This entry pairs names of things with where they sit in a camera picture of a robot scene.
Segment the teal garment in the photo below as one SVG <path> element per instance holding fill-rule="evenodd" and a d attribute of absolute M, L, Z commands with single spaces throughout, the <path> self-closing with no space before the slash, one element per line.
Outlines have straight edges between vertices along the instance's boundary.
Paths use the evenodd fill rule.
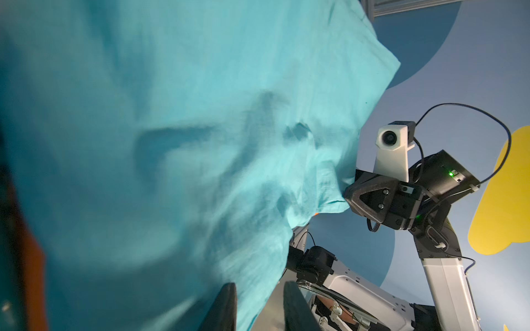
<path fill-rule="evenodd" d="M 3 1 L 1 132 L 49 330 L 249 330 L 400 67 L 358 1 Z"/>

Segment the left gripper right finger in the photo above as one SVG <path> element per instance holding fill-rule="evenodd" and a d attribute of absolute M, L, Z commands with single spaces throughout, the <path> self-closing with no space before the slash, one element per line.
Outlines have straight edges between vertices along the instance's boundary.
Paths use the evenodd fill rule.
<path fill-rule="evenodd" d="M 288 281 L 283 294 L 284 324 L 287 331 L 321 331 L 298 284 Z"/>

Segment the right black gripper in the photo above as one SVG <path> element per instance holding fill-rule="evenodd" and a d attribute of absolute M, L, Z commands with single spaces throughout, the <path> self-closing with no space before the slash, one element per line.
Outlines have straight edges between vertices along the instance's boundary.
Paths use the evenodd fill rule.
<path fill-rule="evenodd" d="M 356 170 L 354 182 L 343 197 L 350 209 L 367 220 L 370 231 L 386 226 L 412 230 L 432 226 L 439 229 L 439 215 L 433 209 L 439 200 L 439 178 L 429 175 L 417 183 Z"/>

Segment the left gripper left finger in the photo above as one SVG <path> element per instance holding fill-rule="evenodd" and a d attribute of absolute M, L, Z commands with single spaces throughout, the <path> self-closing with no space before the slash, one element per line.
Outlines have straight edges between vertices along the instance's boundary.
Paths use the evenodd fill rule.
<path fill-rule="evenodd" d="M 199 331 L 236 331 L 237 288 L 235 283 L 223 285 L 206 314 Z"/>

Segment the orange garment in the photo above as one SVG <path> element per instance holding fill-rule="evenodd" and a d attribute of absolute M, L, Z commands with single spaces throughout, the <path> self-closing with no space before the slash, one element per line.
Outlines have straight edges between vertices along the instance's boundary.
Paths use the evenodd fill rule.
<path fill-rule="evenodd" d="M 23 299 L 28 330 L 49 330 L 46 316 L 44 267 L 45 256 L 33 237 L 19 208 L 17 193 L 12 182 L 8 186 L 8 196 L 14 208 L 15 242 L 19 248 L 19 261 L 22 264 Z"/>

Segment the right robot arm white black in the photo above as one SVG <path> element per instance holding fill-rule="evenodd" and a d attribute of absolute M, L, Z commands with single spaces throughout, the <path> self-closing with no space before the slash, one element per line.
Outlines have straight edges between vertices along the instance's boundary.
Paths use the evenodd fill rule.
<path fill-rule="evenodd" d="M 386 292 L 323 247 L 292 247 L 287 269 L 296 281 L 285 288 L 287 330 L 480 329 L 468 269 L 447 217 L 451 205 L 480 182 L 445 151 L 422 158 L 405 174 L 401 181 L 389 171 L 358 170 L 344 198 L 370 231 L 386 226 L 413 236 L 433 304 Z"/>

